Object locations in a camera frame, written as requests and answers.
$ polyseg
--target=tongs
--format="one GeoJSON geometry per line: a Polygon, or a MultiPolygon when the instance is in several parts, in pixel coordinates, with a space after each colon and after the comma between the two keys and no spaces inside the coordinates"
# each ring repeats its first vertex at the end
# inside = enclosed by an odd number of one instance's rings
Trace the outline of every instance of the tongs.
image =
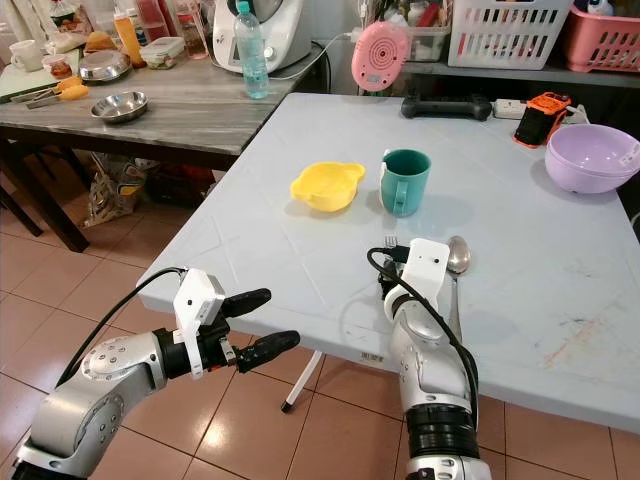
{"type": "Polygon", "coordinates": [[[36,92],[25,93],[11,99],[14,103],[28,102],[27,108],[33,109],[51,105],[60,100],[75,100],[89,93],[89,88],[82,85],[79,77],[69,77],[53,88],[45,88],[36,92]]]}

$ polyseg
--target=cutting board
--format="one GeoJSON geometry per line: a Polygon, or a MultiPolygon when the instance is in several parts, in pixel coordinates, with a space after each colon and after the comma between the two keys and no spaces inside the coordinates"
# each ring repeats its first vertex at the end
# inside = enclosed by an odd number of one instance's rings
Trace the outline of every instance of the cutting board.
{"type": "MultiPolygon", "coordinates": [[[[67,56],[67,62],[71,66],[71,71],[74,75],[77,75],[78,64],[80,63],[80,49],[77,48],[67,52],[65,55],[67,56]]],[[[2,75],[0,75],[0,103],[6,103],[16,95],[53,87],[59,81],[44,68],[35,72],[25,72],[13,65],[7,65],[2,71],[2,75]]]]}

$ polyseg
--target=yellow bowl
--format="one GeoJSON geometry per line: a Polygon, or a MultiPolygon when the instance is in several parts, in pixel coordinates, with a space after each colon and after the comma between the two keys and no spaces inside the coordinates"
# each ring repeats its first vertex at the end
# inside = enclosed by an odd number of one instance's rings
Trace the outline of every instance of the yellow bowl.
{"type": "Polygon", "coordinates": [[[358,163],[314,163],[293,181],[291,196],[316,210],[335,212],[351,203],[365,171],[358,163]]]}

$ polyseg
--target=shelf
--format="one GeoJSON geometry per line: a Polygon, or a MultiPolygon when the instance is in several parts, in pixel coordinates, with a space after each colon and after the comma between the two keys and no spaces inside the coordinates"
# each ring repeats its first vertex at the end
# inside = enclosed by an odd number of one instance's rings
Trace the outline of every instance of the shelf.
{"type": "Polygon", "coordinates": [[[504,78],[538,82],[576,83],[607,87],[640,88],[640,74],[612,72],[572,72],[566,68],[547,65],[542,70],[500,70],[494,68],[450,67],[446,63],[406,62],[406,73],[454,77],[504,78]]]}

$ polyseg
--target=white appliance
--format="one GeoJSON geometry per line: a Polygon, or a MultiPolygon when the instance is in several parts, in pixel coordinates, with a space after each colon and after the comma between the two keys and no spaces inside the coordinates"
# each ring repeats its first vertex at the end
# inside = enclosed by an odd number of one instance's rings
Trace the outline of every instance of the white appliance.
{"type": "MultiPolygon", "coordinates": [[[[264,56],[269,73],[297,62],[311,51],[310,16],[305,0],[253,0],[252,13],[262,25],[264,56]]],[[[242,72],[233,34],[235,0],[217,0],[213,53],[222,68],[242,72]]]]}

